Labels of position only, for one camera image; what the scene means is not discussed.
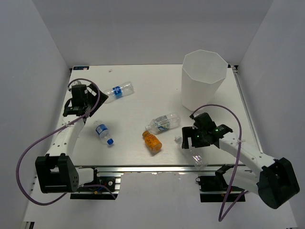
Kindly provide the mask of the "Aquafina bottle white cap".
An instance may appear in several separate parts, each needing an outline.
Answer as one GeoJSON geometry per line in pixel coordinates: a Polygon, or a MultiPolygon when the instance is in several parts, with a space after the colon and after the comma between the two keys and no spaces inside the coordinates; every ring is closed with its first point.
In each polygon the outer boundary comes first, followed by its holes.
{"type": "Polygon", "coordinates": [[[105,103],[108,104],[117,99],[133,94],[134,88],[132,82],[128,81],[111,89],[105,90],[103,93],[108,96],[108,99],[105,101],[105,103]]]}

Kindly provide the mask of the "clear unlabelled plastic bottle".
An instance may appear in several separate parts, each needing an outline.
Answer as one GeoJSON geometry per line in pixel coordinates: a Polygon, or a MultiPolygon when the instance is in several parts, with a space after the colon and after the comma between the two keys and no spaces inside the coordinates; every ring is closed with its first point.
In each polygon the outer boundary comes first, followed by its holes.
{"type": "Polygon", "coordinates": [[[203,171],[208,165],[208,162],[204,159],[202,148],[190,147],[188,149],[182,148],[183,138],[181,136],[176,136],[174,138],[177,148],[181,155],[195,168],[199,171],[203,171]]]}

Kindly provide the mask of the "clear bottle white green label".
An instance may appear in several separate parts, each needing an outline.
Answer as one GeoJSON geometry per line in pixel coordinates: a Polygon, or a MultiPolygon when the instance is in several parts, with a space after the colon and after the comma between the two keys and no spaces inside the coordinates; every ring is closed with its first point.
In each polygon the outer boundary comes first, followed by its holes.
{"type": "Polygon", "coordinates": [[[145,130],[153,134],[159,134],[179,127],[180,123],[180,115],[177,112],[174,112],[152,119],[145,127],[145,130]]]}

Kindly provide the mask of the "clear bottle blue cap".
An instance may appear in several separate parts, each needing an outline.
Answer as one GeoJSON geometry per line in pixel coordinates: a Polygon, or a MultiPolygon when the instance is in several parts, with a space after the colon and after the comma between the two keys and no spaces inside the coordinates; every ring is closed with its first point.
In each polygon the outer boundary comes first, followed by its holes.
{"type": "Polygon", "coordinates": [[[114,140],[105,124],[103,124],[101,121],[95,121],[94,127],[95,133],[103,145],[112,146],[114,144],[114,140]]]}

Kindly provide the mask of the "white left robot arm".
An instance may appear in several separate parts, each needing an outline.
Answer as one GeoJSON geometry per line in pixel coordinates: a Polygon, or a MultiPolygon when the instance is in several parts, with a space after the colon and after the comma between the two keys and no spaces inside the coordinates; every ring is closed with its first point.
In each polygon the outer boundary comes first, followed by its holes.
{"type": "Polygon", "coordinates": [[[76,84],[63,109],[61,130],[44,156],[37,157],[35,168],[42,193],[74,193],[82,185],[89,190],[100,187],[94,168],[76,167],[71,159],[76,141],[88,117],[108,99],[95,84],[76,84]]]}

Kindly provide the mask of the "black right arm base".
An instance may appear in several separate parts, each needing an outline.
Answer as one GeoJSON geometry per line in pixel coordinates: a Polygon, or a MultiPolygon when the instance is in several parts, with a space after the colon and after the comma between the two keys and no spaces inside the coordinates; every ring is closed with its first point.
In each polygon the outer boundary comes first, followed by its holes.
{"type": "Polygon", "coordinates": [[[233,167],[223,165],[216,171],[203,172],[195,179],[200,187],[201,203],[221,203],[224,200],[229,182],[225,181],[223,174],[233,167]]]}

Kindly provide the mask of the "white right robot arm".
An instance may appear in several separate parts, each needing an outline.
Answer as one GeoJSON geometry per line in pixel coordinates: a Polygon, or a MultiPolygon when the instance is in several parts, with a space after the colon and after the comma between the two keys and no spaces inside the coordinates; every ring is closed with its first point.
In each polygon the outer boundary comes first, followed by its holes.
{"type": "Polygon", "coordinates": [[[272,209],[279,208],[300,191],[289,160],[275,159],[240,141],[230,127],[217,126],[208,113],[194,117],[193,126],[183,127],[182,135],[183,149],[216,146],[248,167],[246,171],[223,165],[216,170],[214,179],[220,190],[227,190],[233,184],[257,194],[272,209]]]}

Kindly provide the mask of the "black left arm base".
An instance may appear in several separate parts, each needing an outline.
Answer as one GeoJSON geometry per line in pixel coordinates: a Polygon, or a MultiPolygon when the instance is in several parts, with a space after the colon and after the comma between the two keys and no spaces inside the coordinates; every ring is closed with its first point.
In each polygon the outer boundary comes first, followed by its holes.
{"type": "Polygon", "coordinates": [[[72,200],[115,200],[118,196],[122,173],[93,168],[93,177],[71,193],[72,200]]]}

